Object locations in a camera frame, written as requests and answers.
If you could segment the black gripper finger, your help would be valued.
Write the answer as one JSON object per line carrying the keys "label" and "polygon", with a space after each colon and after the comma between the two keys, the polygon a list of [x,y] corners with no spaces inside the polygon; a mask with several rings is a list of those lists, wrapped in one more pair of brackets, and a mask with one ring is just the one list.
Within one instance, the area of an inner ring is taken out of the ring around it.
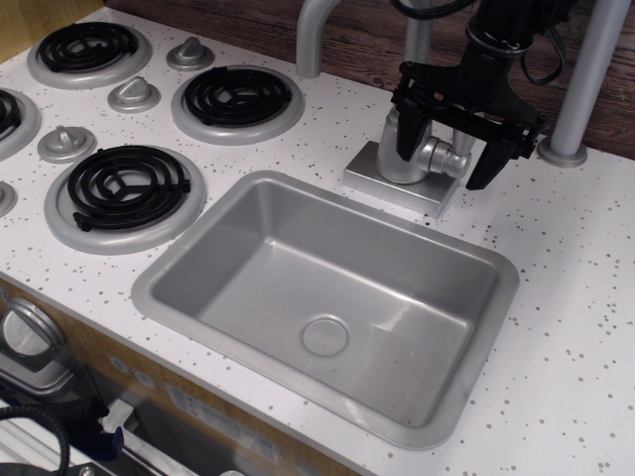
{"label": "black gripper finger", "polygon": [[507,165],[514,144],[509,141],[488,142],[466,184],[468,190],[485,189]]}
{"label": "black gripper finger", "polygon": [[397,106],[398,125],[396,151],[409,162],[432,124],[431,102],[415,98],[403,99]]}

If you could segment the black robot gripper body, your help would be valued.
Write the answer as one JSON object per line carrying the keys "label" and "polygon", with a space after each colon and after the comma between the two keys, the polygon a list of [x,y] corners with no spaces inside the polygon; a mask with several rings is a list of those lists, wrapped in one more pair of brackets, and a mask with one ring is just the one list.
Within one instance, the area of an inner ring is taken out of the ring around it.
{"label": "black robot gripper body", "polygon": [[528,158],[547,128],[547,116],[512,90],[508,75],[513,62],[474,44],[467,45],[455,66],[404,61],[392,102],[429,100],[434,121],[486,144],[509,141],[514,144],[510,159]]}

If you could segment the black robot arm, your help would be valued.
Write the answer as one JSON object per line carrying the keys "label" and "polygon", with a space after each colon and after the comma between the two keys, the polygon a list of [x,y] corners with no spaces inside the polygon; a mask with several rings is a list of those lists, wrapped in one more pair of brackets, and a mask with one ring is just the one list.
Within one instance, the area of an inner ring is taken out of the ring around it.
{"label": "black robot arm", "polygon": [[396,152],[403,162],[416,156],[428,126],[439,121],[484,141],[467,182],[487,187],[511,160],[528,158],[548,117],[520,98],[508,75],[524,61],[535,35],[546,35],[560,60],[566,58],[556,30],[570,17],[571,1],[482,1],[465,27],[467,46],[459,64],[404,61],[392,101],[399,114]]}

